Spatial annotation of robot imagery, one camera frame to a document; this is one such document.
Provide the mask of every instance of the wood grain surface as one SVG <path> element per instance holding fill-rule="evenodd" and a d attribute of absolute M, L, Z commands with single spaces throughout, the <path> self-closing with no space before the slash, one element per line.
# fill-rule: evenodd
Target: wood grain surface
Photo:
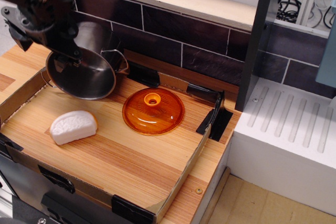
<path fill-rule="evenodd" d="M 44 67 L 48 53 L 39 45 L 33 45 L 27 52 L 16 46 L 0 57 L 0 73 L 5 76 L 0 82 L 7 85 L 0 90 L 1 103 Z M 167 198 L 180 177 L 202 139 L 195 130 L 212 107 L 174 91 L 185 106 L 181 125 L 164 135 L 144 136 L 127 127 L 122 119 L 126 98 L 144 88 L 118 75 L 117 86 L 110 96 L 86 101 L 45 87 L 2 125 L 1 132 L 21 145 L 23 153 L 109 194 L 151 209 Z M 72 110 L 93 113 L 98 119 L 97 134 L 58 146 L 48 129 L 56 117 Z M 195 190 L 206 191 L 238 118 L 239 112 L 220 142 L 207 141 L 161 223 L 191 222 L 204 195 L 196 194 Z"/>

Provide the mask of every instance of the toy bread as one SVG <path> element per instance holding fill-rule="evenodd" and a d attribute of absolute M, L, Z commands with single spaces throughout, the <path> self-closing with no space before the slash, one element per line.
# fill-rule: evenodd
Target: toy bread
<path fill-rule="evenodd" d="M 90 112 L 71 111 L 53 121 L 50 126 L 50 136 L 58 145 L 61 145 L 95 135 L 97 128 L 97 120 Z"/>

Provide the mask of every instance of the lid knob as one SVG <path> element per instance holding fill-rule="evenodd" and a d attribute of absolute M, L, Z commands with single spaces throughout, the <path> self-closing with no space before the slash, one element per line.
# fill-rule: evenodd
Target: lid knob
<path fill-rule="evenodd" d="M 145 96 L 143 101 L 146 105 L 150 107 L 155 107 L 161 102 L 161 96 L 159 96 L 157 93 L 149 93 Z"/>

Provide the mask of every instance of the wooden floor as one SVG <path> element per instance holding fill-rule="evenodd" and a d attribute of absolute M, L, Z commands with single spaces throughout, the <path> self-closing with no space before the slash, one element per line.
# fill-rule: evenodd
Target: wooden floor
<path fill-rule="evenodd" d="M 213 211 L 206 220 L 202 219 L 202 224 L 336 223 L 334 216 L 264 190 L 233 175 L 229 175 L 219 194 Z"/>

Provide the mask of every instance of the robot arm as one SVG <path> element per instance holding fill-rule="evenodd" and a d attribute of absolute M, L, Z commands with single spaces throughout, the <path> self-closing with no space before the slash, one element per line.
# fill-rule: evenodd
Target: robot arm
<path fill-rule="evenodd" d="M 57 63 L 61 69 L 63 64 L 80 64 L 81 51 L 74 42 L 78 27 L 69 15 L 74 0 L 6 1 L 17 5 L 3 7 L 1 13 L 12 38 L 24 51 L 36 42 L 64 56 Z"/>

